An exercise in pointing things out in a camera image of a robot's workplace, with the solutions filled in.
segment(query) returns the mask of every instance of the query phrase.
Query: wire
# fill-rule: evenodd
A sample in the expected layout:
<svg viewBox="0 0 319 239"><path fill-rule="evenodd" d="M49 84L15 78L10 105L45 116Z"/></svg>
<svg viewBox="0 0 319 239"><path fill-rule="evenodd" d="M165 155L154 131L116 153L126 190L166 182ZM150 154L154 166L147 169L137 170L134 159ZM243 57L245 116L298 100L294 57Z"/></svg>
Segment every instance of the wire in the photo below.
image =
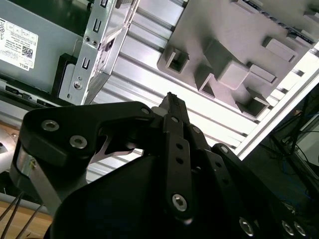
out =
<svg viewBox="0 0 319 239"><path fill-rule="evenodd" d="M304 133L319 133L319 131L302 131L302 132L299 132L299 134L304 134Z"/></svg>
<svg viewBox="0 0 319 239"><path fill-rule="evenodd" d="M0 221L6 216L6 214L10 211L10 209L13 207L13 205L16 203L16 201L19 199L19 197L22 196L23 193L20 193L12 202L11 204L7 207L7 209L1 214L0 216Z"/></svg>
<svg viewBox="0 0 319 239"><path fill-rule="evenodd" d="M29 219L29 221L25 224L25 226L22 228L22 230L20 231L20 233L16 236L15 239L20 239L21 236L23 235L23 233L25 232L25 230L29 227L30 223L32 222L32 220L34 219L35 215L39 212L39 210L43 207L43 204L40 205L38 207L38 209L32 214L31 218Z"/></svg>
<svg viewBox="0 0 319 239"><path fill-rule="evenodd" d="M304 121L304 118L305 118L305 113L306 113L306 109L308 107L308 103L309 103L309 95L306 96L305 103L304 103L304 106L303 106L303 109L302 109L302 113L301 113L299 121L298 121L298 123L297 123L297 125L295 127L294 134L292 135L293 144L292 144L292 147L291 147L291 150L290 150L290 155L292 155L295 152L295 148L296 148L296 144L297 144L297 140L298 140L298 132L299 132L299 130L301 129L301 127L303 125L303 121Z"/></svg>
<svg viewBox="0 0 319 239"><path fill-rule="evenodd" d="M287 120L285 123L283 123L280 126L277 126L276 128L274 128L273 132L279 132L282 131L284 128L286 128L287 126L289 126L290 124L292 124L296 119L298 119L298 117L301 115L302 112L299 112L297 115L293 116L291 119Z"/></svg>
<svg viewBox="0 0 319 239"><path fill-rule="evenodd" d="M15 213L16 213L17 210L18 210L18 207L19 207L19 205L20 205L20 201L21 201L21 199L22 199L22 196L23 196L23 193L18 196L18 201L17 201L17 203L16 203L16 205L15 205L15 207L14 207L14 209L13 209L13 212L12 212L10 218L9 218L8 223L6 224L6 226L5 226L5 228L4 228L3 232L2 232L2 235L1 235L1 238L0 238L0 239L4 239L4 238L5 238L5 235L6 235L6 233L8 232L8 229L9 229L9 227L10 227L10 224L11 224L12 221L13 221L13 218L14 218L14 216L15 216Z"/></svg>
<svg viewBox="0 0 319 239"><path fill-rule="evenodd" d="M307 156L306 156L306 154L301 150L301 148L296 144L296 147L300 150L300 152L303 154L303 156L305 157L305 159L307 160L307 162L308 163L310 163L309 162L309 160L308 160L308 158L307 158Z"/></svg>

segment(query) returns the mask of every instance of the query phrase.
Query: white label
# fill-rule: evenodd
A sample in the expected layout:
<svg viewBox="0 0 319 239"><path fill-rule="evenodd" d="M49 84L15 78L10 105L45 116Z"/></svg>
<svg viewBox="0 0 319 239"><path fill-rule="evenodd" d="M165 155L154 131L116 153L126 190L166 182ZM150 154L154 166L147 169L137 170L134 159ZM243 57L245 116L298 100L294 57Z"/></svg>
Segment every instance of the white label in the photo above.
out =
<svg viewBox="0 0 319 239"><path fill-rule="evenodd" d="M37 45L36 34L0 18L0 60L33 69Z"/></svg>

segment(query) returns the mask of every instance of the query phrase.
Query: barcode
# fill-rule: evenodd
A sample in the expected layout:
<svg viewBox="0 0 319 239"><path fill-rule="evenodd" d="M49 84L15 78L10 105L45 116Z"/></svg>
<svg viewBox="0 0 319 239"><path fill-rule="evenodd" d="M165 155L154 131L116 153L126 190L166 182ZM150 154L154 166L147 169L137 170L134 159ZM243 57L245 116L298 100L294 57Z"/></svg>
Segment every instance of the barcode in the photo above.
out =
<svg viewBox="0 0 319 239"><path fill-rule="evenodd" d="M22 56L26 56L27 58L32 59L32 55L33 55L33 50L25 46L22 47Z"/></svg>

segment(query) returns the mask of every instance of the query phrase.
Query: metal slot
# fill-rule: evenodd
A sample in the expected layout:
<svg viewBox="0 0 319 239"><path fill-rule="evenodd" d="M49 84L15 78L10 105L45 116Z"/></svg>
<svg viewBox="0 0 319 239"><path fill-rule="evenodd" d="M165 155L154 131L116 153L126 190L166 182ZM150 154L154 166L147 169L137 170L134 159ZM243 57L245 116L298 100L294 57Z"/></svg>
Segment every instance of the metal slot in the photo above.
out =
<svg viewBox="0 0 319 239"><path fill-rule="evenodd" d="M101 21L99 21L98 19L95 19L93 31L96 32L96 33L98 33L99 30L100 30L101 24L102 24Z"/></svg>
<svg viewBox="0 0 319 239"><path fill-rule="evenodd" d="M247 104L236 102L236 105L244 115L256 119L269 107L270 104L261 94L249 88L247 88L247 91L252 98L251 101L249 101Z"/></svg>
<svg viewBox="0 0 319 239"><path fill-rule="evenodd" d="M90 60L88 60L86 57L83 59L82 68L87 70L89 68Z"/></svg>
<svg viewBox="0 0 319 239"><path fill-rule="evenodd" d="M6 90L6 91L9 91L9 92L12 93L12 94L19 95L19 91L18 91L18 90L14 89L14 88L11 88L11 87L9 87L9 86L6 86L6 87L5 87L5 90Z"/></svg>
<svg viewBox="0 0 319 239"><path fill-rule="evenodd" d="M170 51L167 51L166 67L181 73L189 61L189 55L185 52L177 50L172 47Z"/></svg>
<svg viewBox="0 0 319 239"><path fill-rule="evenodd" d="M101 0L100 6L106 8L107 3L108 3L108 0Z"/></svg>

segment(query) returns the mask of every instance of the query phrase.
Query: black metal bracket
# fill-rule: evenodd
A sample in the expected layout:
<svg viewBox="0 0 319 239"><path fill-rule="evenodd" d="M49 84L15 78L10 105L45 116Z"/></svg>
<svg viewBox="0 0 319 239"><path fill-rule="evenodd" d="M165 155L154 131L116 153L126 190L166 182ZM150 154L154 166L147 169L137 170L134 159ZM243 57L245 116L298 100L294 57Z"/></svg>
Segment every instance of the black metal bracket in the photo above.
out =
<svg viewBox="0 0 319 239"><path fill-rule="evenodd" d="M52 238L310 238L230 148L207 144L184 101L169 93L161 107L165 114L128 102L25 116L11 177L54 215ZM142 157L86 185L89 163L135 148Z"/></svg>

